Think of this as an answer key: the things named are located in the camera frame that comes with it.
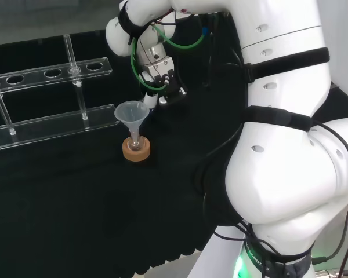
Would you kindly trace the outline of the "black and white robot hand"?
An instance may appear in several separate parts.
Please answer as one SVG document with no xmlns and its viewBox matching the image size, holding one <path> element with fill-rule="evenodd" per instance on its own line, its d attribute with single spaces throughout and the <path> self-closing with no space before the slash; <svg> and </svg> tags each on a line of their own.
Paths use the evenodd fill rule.
<svg viewBox="0 0 348 278">
<path fill-rule="evenodd" d="M 169 106 L 185 98 L 187 89 L 179 80 L 174 62 L 170 56 L 152 62 L 148 58 L 139 57 L 138 63 L 141 68 L 139 76 L 147 85 L 152 87 L 166 85 L 160 91 L 143 89 L 145 91 L 143 102 L 150 109 L 154 109 L 157 105 Z"/>
</svg>

